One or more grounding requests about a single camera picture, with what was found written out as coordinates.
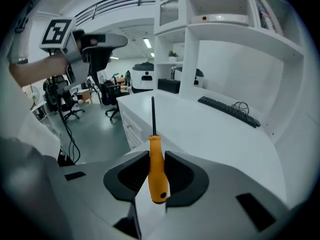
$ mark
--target black keyboard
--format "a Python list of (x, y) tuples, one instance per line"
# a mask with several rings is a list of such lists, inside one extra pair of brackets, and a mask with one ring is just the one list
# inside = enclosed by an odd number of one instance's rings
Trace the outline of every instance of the black keyboard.
[(229, 114), (230, 116), (233, 116), (236, 119), (241, 120), (242, 122), (256, 128), (257, 126), (261, 126), (260, 122), (257, 119), (254, 119), (252, 116), (247, 115), (246, 113), (243, 113), (242, 111), (228, 106), (222, 102), (216, 101), (212, 98), (208, 98), (208, 97), (201, 97), (200, 99), (198, 99), (198, 102), (205, 104), (207, 106), (210, 106), (214, 109), (220, 110), (226, 114)]

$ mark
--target screwdriver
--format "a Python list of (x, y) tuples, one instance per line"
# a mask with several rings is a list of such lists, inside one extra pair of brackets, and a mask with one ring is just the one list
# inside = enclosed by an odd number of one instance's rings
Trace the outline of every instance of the screwdriver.
[(161, 136), (157, 135), (155, 98), (152, 103), (152, 128), (153, 135), (149, 136), (150, 141), (150, 170), (148, 184), (151, 199), (155, 204), (163, 204), (168, 198), (168, 179), (165, 174), (165, 160), (161, 150)]

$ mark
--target black rubber pad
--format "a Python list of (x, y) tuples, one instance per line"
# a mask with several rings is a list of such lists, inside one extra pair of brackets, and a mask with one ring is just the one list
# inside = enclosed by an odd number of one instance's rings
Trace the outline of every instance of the black rubber pad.
[(149, 168), (149, 151), (144, 151), (107, 171), (103, 184), (115, 199), (132, 203), (148, 176)]
[(261, 232), (265, 230), (276, 221), (252, 194), (240, 194), (236, 196), (236, 199), (250, 217), (258, 231)]
[(164, 172), (170, 185), (166, 208), (194, 204), (207, 191), (209, 177), (204, 169), (180, 156), (165, 152)]
[(85, 175), (86, 174), (84, 172), (77, 171), (77, 172), (74, 172), (74, 173), (66, 174), (66, 175), (64, 175), (64, 177), (66, 178), (67, 181), (71, 181), (71, 180), (80, 178), (80, 177), (85, 176)]

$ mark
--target office chair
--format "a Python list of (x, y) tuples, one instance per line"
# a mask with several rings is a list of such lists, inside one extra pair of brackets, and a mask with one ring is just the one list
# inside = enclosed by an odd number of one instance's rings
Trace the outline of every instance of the office chair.
[(70, 91), (64, 91), (62, 94), (58, 94), (57, 93), (57, 86), (62, 86), (62, 87), (66, 87), (69, 85), (69, 82), (67, 80), (64, 79), (64, 77), (62, 75), (57, 75), (54, 77), (54, 82), (50, 82), (48, 84), (48, 86), (46, 87), (47, 92), (48, 92), (48, 99), (50, 100), (50, 102), (57, 106), (58, 99), (63, 98), (65, 104), (62, 104), (61, 106), (61, 111), (63, 112), (68, 112), (65, 116), (64, 119), (67, 120), (71, 115), (74, 115), (76, 118), (79, 119), (79, 116), (76, 114), (77, 112), (85, 112), (83, 109), (78, 109), (78, 110), (72, 110), (73, 106), (77, 103), (77, 101), (75, 101), (72, 98), (72, 95), (70, 93)]
[(67, 112), (69, 111), (68, 114), (64, 115), (64, 119), (67, 120), (70, 116), (74, 115), (76, 118), (79, 119), (79, 116), (76, 114), (80, 111), (85, 112), (83, 109), (77, 109), (77, 110), (72, 110), (73, 106), (77, 103), (77, 101), (75, 101), (72, 98), (72, 95), (70, 93), (70, 91), (66, 91), (62, 94), (62, 98), (64, 99), (65, 104), (63, 104), (61, 106), (61, 110), (63, 112)]
[(121, 92), (121, 85), (116, 84), (110, 80), (106, 80), (104, 84), (101, 86), (103, 92), (102, 92), (102, 103), (106, 106), (108, 105), (114, 105), (115, 107), (112, 109), (109, 109), (105, 112), (105, 115), (109, 117), (108, 112), (113, 111), (110, 121), (112, 122), (112, 118), (115, 116), (116, 113), (120, 111), (117, 98), (121, 96), (129, 95), (129, 93), (123, 93)]

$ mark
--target white table surface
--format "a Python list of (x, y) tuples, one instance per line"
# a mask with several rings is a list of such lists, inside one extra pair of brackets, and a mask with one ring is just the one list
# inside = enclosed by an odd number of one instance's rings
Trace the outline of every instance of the white table surface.
[(34, 112), (36, 111), (37, 109), (41, 108), (43, 105), (47, 104), (46, 101), (42, 101), (40, 102), (38, 105), (34, 106), (32, 109), (31, 109), (31, 112)]
[(186, 154), (241, 170), (286, 203), (279, 156), (262, 127), (253, 128), (217, 109), (161, 90), (117, 100), (152, 126), (152, 96), (159, 135)]
[(84, 92), (90, 91), (90, 89), (79, 90), (76, 94), (82, 94)]

